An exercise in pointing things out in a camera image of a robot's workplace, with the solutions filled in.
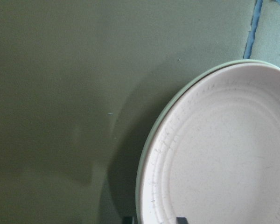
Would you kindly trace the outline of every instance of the plate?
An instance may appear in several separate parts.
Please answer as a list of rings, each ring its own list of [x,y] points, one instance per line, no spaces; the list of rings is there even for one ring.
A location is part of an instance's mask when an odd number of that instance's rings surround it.
[[[140,223],[280,223],[280,69],[205,72],[157,119],[136,183]]]

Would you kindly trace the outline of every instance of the green surface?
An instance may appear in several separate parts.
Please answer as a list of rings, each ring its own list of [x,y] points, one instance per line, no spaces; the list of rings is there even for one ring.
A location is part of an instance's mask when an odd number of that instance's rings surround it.
[[[0,224],[134,216],[155,119],[193,78],[242,58],[254,4],[0,1]]]
[[[251,58],[280,67],[280,5],[275,1],[263,1]]]

